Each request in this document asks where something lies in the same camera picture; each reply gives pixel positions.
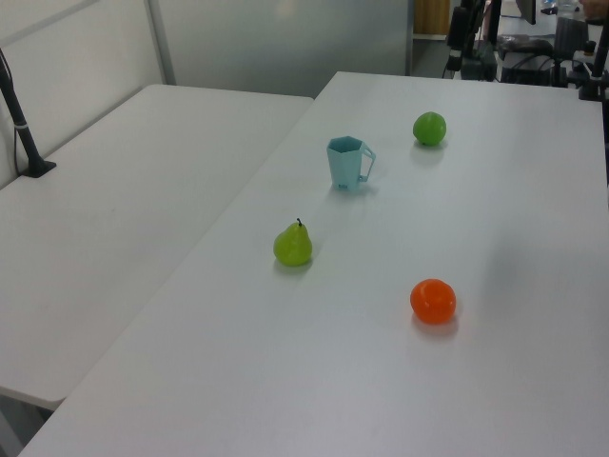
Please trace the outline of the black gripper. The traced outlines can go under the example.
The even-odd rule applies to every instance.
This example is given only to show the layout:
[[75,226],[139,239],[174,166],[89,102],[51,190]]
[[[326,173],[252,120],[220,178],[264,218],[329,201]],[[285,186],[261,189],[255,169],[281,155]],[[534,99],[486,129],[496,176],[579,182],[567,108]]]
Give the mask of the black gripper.
[[462,68],[462,49],[466,41],[470,21],[470,10],[464,7],[455,7],[452,12],[448,32],[448,47],[451,48],[448,56],[448,70],[460,71]]

